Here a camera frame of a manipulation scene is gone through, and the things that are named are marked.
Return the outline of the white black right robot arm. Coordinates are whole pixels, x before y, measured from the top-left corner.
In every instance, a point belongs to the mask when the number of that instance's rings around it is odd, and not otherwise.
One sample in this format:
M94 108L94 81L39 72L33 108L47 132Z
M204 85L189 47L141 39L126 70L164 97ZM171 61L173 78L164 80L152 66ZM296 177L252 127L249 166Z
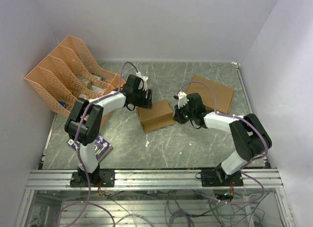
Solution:
M208 111L198 93L186 94L183 91L174 95L173 120L179 124L188 121L195 129L217 129L231 134L235 151L215 169L216 182L222 186L233 180L233 175L254 160L266 156L272 141L258 117L229 115L218 111Z

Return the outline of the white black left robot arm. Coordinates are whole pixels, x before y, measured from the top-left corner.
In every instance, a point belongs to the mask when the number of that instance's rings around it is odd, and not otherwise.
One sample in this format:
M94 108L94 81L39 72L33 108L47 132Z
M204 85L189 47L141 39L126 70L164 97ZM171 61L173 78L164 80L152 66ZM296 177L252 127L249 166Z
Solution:
M78 98L65 123L65 132L76 145L79 159L78 174L88 186L100 180L100 165L96 158L94 141L99 135L102 117L116 109L152 107L152 90L147 85L148 77L141 73L129 75L126 83L109 94L86 100Z

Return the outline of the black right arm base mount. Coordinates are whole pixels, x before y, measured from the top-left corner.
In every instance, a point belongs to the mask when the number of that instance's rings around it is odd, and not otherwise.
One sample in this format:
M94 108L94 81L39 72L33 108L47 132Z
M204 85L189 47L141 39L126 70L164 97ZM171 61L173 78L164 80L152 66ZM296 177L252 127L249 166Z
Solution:
M230 187L232 182L235 187L244 185L240 171L232 175L221 175L216 169L210 168L201 170L199 175L202 187Z

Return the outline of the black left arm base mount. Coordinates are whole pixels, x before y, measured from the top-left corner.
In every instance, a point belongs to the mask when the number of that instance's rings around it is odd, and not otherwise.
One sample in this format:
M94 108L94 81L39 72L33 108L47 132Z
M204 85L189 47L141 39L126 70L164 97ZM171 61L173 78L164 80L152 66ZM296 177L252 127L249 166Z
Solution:
M114 187L115 172L111 169L98 169L89 174L91 187ZM81 169L73 172L70 180L70 187L88 187L88 180L85 172Z

